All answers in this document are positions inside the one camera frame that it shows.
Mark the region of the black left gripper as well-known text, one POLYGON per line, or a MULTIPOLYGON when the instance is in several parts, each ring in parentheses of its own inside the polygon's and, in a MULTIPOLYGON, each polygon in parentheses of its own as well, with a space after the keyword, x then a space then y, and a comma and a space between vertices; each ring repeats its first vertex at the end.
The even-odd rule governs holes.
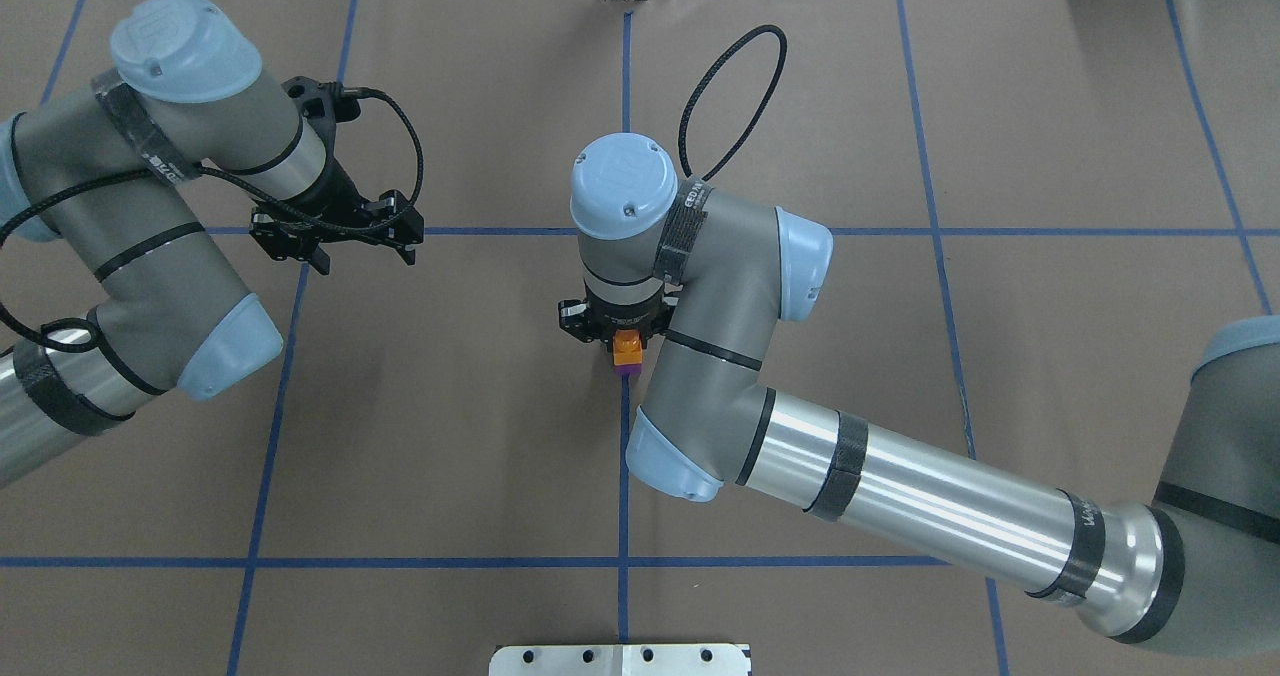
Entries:
POLYGON ((324 166, 316 184, 284 201, 253 207, 250 236, 273 260, 306 262, 321 277, 332 271, 326 243, 357 242, 393 248, 406 265, 415 265, 416 246, 422 243, 425 221, 416 210, 422 189, 419 166, 411 196, 388 189, 378 198, 365 198, 337 161, 324 166))

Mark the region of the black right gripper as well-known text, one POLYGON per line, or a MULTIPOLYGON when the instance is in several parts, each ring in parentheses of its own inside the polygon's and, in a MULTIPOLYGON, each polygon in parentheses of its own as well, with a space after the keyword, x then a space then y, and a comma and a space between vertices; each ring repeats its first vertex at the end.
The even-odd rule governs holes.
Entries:
POLYGON ((590 301, 559 301, 559 329, 582 343, 602 342, 607 350, 614 348, 614 337, 621 332, 636 332, 641 347, 654 335, 663 335, 678 306, 678 300, 658 300, 654 303, 636 303, 637 315, 608 315, 603 303, 590 301))

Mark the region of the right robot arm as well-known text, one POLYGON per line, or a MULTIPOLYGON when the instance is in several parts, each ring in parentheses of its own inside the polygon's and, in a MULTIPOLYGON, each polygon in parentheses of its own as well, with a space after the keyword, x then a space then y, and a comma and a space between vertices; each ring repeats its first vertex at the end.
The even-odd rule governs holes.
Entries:
POLYGON ((1277 318, 1213 335, 1146 506, 1098 506, 763 385, 780 321, 813 311, 831 230, 678 175, 637 133, 575 157, 581 341, 667 319, 625 453, 692 502, 736 483, 1074 611, 1114 641, 1176 656, 1277 649, 1277 318))

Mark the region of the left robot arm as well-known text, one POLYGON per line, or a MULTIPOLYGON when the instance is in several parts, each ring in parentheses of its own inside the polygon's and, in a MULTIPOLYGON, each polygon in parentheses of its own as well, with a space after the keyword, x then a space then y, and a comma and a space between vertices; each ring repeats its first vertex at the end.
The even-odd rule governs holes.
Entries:
POLYGON ((105 291, 82 318, 32 328, 3 353, 3 484, 123 425, 170 390, 207 401, 282 353, 283 335, 180 195, 200 178, 252 198, 273 260, 330 270, 356 239, 415 262, 422 183, 364 197, 337 128, 374 88, 296 76, 209 0, 147 0, 113 29, 111 67, 3 124, 3 239, 64 239, 105 291))

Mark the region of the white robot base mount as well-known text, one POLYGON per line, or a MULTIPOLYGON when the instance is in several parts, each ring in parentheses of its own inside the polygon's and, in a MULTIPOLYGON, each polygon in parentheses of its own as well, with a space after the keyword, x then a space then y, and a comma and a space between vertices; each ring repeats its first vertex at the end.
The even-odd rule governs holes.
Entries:
POLYGON ((502 647, 489 675, 753 675, 751 650, 732 643, 502 647))

